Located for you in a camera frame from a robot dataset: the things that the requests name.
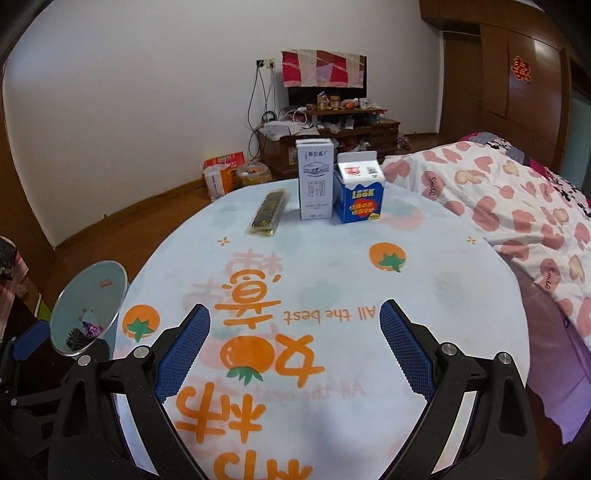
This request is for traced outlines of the black foam net sleeve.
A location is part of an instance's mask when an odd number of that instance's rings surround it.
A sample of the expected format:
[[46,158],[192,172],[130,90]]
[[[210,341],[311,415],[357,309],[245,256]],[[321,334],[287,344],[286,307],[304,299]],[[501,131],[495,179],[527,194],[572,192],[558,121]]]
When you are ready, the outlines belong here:
[[76,352],[86,348],[92,341],[92,337],[87,336],[79,328],[74,328],[69,332],[66,338],[66,346],[72,352]]

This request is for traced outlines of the purple plastic wrapper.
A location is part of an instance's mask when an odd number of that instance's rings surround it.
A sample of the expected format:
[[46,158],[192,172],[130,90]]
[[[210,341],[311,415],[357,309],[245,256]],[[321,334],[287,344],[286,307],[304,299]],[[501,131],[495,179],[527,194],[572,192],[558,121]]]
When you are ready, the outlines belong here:
[[87,338],[96,338],[98,337],[103,329],[99,325],[95,325],[91,322],[82,322],[82,326],[84,328],[85,336]]

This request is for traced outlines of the teal cartoon trash bin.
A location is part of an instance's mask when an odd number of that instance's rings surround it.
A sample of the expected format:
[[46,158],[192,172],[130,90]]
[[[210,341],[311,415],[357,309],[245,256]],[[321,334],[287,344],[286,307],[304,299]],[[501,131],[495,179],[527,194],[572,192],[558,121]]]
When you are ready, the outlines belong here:
[[[128,287],[127,272],[116,261],[99,261],[81,270],[64,287],[52,311],[49,327],[53,348],[63,356],[75,357],[97,340],[104,340],[112,356],[118,315]],[[83,321],[99,325],[103,331],[86,348],[72,352],[66,338],[74,328],[84,332]]]

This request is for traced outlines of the purple bed sheet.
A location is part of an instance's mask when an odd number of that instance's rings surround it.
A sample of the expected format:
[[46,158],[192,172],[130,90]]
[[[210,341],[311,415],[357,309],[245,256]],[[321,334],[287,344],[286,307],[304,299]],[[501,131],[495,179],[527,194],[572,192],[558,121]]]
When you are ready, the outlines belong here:
[[543,403],[544,414],[572,442],[590,411],[590,352],[553,299],[518,266],[513,271],[526,313],[530,343],[527,383]]

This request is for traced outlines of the red striped cloth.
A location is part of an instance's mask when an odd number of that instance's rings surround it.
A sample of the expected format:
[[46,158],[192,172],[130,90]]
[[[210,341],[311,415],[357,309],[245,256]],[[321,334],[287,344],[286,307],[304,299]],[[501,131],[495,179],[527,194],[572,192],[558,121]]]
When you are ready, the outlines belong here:
[[28,272],[29,268],[16,245],[8,238],[1,237],[0,337],[4,336],[11,308]]

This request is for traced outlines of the white orange-print tablecloth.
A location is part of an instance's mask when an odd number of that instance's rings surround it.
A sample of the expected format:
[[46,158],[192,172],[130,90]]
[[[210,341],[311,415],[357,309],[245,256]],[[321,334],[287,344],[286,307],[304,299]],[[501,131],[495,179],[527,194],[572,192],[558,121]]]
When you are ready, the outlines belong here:
[[376,479],[425,406],[380,328],[396,301],[464,353],[530,370],[517,280],[477,229],[389,185],[381,217],[304,220],[296,181],[276,234],[247,228],[266,186],[204,208],[132,282],[114,353],[207,306],[211,332],[165,410],[212,479]]

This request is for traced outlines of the pink heart pattern quilt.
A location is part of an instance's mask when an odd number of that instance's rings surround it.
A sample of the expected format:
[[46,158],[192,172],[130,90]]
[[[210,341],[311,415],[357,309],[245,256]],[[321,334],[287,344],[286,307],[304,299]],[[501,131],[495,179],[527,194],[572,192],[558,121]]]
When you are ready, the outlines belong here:
[[545,291],[590,341],[590,219],[537,170],[460,140],[385,159],[387,181],[470,221]]

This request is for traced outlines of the red white paper bag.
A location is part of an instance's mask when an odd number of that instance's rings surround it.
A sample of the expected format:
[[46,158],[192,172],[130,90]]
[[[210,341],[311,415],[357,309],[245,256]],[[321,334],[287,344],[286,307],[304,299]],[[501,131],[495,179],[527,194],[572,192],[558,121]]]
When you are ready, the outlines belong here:
[[204,161],[202,176],[211,201],[216,201],[242,186],[238,178],[238,168],[242,165],[245,165],[245,156],[242,152]]

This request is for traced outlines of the green seaweed snack packet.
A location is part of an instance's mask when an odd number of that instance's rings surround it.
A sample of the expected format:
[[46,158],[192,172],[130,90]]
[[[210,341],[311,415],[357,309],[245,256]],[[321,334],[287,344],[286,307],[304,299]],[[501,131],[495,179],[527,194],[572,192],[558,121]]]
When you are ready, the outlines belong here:
[[260,204],[253,216],[246,233],[253,236],[270,237],[276,234],[283,215],[287,200],[290,197],[286,189],[276,189],[266,194],[266,198]]

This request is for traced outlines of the blue white milk carton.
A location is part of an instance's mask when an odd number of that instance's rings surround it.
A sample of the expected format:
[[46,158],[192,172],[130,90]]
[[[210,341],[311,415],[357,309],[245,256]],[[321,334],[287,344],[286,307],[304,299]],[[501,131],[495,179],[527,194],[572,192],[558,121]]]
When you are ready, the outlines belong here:
[[385,182],[377,151],[339,153],[335,163],[334,207],[342,223],[379,219]]

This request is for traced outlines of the yellow clear plastic bag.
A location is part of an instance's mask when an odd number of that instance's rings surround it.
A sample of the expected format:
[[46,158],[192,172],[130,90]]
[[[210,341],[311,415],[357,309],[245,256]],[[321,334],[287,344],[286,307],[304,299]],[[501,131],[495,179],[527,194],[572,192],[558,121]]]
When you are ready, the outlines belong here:
[[250,161],[239,166],[236,170],[236,175],[238,175],[238,180],[243,187],[266,184],[273,181],[273,175],[271,175],[269,167],[259,161]]

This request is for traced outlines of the wooden tv cabinet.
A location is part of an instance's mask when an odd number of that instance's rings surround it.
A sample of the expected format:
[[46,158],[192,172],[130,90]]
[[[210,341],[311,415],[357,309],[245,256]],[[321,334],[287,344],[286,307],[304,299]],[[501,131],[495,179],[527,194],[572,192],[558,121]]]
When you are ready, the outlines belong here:
[[380,163],[397,153],[401,122],[384,117],[381,110],[324,111],[318,114],[307,111],[305,114],[311,118],[311,126],[301,125],[301,130],[295,134],[272,139],[262,131],[257,133],[259,160],[270,168],[276,179],[297,177],[297,140],[329,139],[337,153],[376,151]]

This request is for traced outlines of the red double happiness decal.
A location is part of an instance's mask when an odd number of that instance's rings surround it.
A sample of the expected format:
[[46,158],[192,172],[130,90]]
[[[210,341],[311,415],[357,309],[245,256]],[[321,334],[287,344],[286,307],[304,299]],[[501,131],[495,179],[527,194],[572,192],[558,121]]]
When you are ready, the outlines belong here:
[[532,68],[521,56],[514,57],[511,72],[518,81],[524,83],[530,83],[532,81]]

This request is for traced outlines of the brown wooden wardrobe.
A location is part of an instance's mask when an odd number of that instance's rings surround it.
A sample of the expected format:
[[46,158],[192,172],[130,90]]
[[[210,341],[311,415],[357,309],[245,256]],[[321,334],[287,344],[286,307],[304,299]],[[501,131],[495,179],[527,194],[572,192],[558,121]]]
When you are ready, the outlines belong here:
[[[569,137],[572,66],[582,62],[549,15],[519,1],[422,1],[420,9],[439,31],[480,42],[479,128],[558,172]],[[531,66],[530,83],[511,72],[515,56]]]

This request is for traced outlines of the white wall power socket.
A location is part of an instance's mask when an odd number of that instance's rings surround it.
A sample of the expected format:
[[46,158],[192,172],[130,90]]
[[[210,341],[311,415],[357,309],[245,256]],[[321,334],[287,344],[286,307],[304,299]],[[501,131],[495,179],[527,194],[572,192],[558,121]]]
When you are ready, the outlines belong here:
[[274,66],[276,66],[276,64],[274,63],[273,59],[260,59],[260,60],[256,60],[256,67],[257,68],[267,68],[267,69],[273,69]]

